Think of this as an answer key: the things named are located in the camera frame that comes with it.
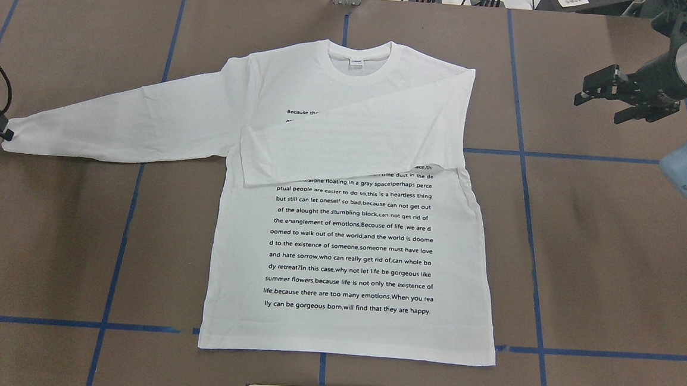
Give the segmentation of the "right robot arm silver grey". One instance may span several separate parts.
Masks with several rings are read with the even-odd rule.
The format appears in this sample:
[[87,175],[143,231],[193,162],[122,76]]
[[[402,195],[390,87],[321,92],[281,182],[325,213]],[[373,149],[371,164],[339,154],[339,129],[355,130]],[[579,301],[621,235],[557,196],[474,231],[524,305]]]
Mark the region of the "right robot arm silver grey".
[[[656,122],[687,105],[687,13],[677,16],[667,34],[670,49],[627,74],[619,65],[610,65],[583,79],[574,104],[592,99],[623,101],[626,109],[614,115],[613,122],[643,119]],[[672,186],[687,198],[687,142],[660,161],[660,169]]]

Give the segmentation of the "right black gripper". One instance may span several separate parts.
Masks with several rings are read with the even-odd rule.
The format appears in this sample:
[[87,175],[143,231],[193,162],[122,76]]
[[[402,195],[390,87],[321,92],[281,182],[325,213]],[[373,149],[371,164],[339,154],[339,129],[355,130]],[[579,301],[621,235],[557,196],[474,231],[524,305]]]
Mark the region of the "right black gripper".
[[678,75],[674,58],[658,57],[626,75],[619,65],[610,65],[583,78],[583,88],[575,95],[574,105],[590,99],[619,100],[631,107],[614,114],[613,123],[643,119],[657,122],[680,110],[680,102],[687,98],[687,85]]

